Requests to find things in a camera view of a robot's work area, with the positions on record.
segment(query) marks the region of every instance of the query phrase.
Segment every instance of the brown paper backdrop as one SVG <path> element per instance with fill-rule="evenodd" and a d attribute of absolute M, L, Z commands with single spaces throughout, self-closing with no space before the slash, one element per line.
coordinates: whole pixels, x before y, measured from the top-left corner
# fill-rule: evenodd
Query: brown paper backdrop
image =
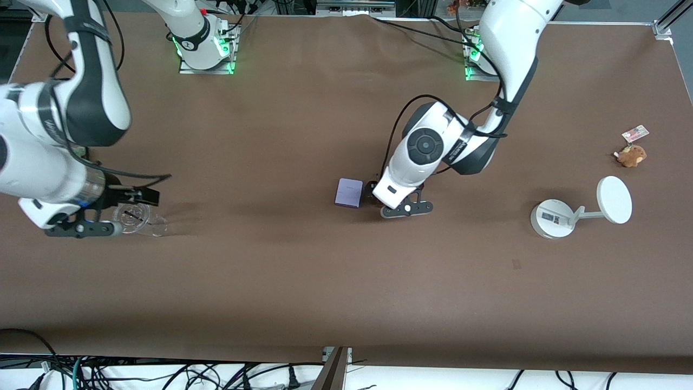
<path fill-rule="evenodd" d="M 157 15 L 119 21 L 133 123 L 97 157 L 171 172 L 157 189 L 175 235 L 51 239 L 0 196 L 3 327 L 70 354 L 299 361 L 348 345 L 370 364 L 693 372 L 693 110 L 649 27 L 548 26 L 489 168 L 429 179 L 431 215 L 385 221 L 334 206 L 337 182 L 374 177 L 411 97 L 465 115 L 489 101 L 457 45 L 368 17 L 261 17 L 235 75 L 179 75 Z M 15 81 L 55 64 L 35 28 Z M 649 157 L 621 168 L 609 155 L 638 124 Z M 534 233 L 535 204 L 596 210 L 608 175 L 631 190 L 630 222 Z"/>

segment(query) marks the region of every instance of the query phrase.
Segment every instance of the clear plastic cup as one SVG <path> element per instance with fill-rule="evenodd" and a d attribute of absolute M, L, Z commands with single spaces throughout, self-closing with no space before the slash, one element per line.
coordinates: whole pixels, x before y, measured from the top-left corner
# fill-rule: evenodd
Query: clear plastic cup
<path fill-rule="evenodd" d="M 113 221 L 123 226 L 123 233 L 161 237 L 168 231 L 168 221 L 149 205 L 122 204 L 113 211 Z"/>

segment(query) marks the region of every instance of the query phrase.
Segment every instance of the label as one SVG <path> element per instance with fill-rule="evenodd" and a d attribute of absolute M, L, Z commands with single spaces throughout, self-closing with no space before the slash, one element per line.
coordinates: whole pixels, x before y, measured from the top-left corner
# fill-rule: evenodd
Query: label
<path fill-rule="evenodd" d="M 645 128 L 645 126 L 640 125 L 633 130 L 626 131 L 625 133 L 621 134 L 623 138 L 626 139 L 626 142 L 629 144 L 632 144 L 636 140 L 643 138 L 645 135 L 648 135 L 649 131 Z"/>

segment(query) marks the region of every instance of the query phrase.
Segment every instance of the plug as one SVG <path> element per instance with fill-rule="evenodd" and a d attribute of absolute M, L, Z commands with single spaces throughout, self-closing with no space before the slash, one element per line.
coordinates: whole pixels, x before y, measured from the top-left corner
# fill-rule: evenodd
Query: plug
<path fill-rule="evenodd" d="M 289 390 L 298 389 L 301 387 L 301 383 L 296 379 L 296 372 L 294 371 L 294 366 L 289 366 Z"/>

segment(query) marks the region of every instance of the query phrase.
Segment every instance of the stuffed animal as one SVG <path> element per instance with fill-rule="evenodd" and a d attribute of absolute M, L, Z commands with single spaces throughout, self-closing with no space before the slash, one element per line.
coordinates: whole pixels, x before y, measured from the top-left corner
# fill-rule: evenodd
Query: stuffed animal
<path fill-rule="evenodd" d="M 647 154 L 641 146 L 626 146 L 621 153 L 614 153 L 613 155 L 626 168 L 637 167 L 638 163 L 647 158 Z"/>

